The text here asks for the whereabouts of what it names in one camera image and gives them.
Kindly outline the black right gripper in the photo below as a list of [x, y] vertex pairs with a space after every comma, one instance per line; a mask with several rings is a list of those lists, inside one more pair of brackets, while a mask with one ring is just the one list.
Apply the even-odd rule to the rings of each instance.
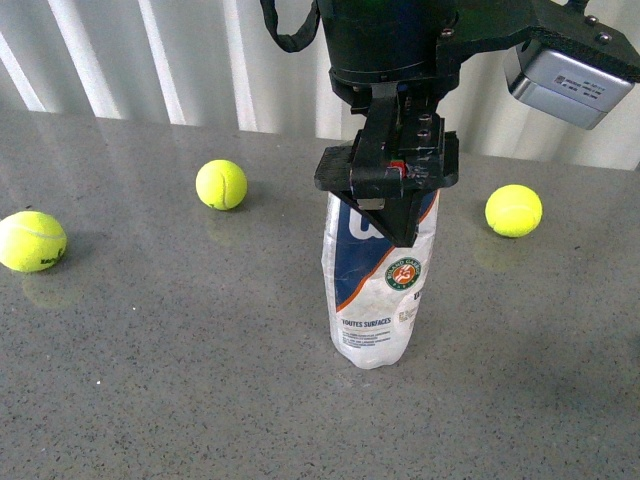
[[[458, 139], [436, 113], [425, 85], [372, 87], [365, 125], [350, 146], [325, 150], [314, 174], [322, 191], [339, 199], [396, 247], [413, 247], [425, 192], [455, 185]], [[357, 200], [386, 199], [381, 210]]]

